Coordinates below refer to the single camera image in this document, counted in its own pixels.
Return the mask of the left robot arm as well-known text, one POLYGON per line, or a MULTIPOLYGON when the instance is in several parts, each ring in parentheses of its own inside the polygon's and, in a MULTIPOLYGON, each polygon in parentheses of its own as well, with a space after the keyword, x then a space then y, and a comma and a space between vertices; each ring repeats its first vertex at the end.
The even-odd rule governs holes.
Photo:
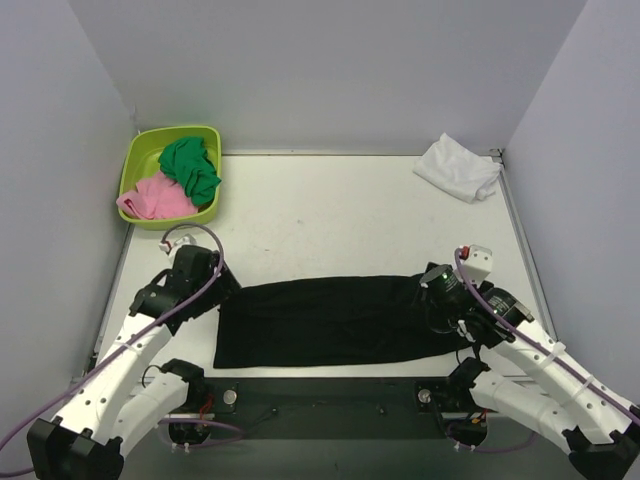
POLYGON ((221 305, 240 286, 218 251, 177 247, 170 268, 139 290, 107 355, 50 420, 27 432, 39 479, 116 479, 133 447, 166 415, 193 411, 212 393, 202 368, 173 359, 140 393, 151 361, 183 323, 221 305))

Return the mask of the black t-shirt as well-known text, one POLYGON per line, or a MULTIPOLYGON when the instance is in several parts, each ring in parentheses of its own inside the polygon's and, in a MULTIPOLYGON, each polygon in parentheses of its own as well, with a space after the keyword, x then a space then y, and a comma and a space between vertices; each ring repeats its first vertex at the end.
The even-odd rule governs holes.
POLYGON ((468 347, 428 324, 419 278, 351 276, 245 287, 219 309, 217 369, 399 363, 468 347))

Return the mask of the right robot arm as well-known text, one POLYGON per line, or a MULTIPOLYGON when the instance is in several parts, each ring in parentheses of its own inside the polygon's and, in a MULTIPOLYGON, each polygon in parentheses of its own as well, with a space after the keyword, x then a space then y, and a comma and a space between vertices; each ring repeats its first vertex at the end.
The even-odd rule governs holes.
POLYGON ((638 405, 596 380, 511 293, 473 282, 463 263, 431 263, 419 285, 429 318, 510 361, 538 387, 507 379, 474 354, 448 377, 456 393, 553 443, 586 479, 625 477, 639 456, 638 405))

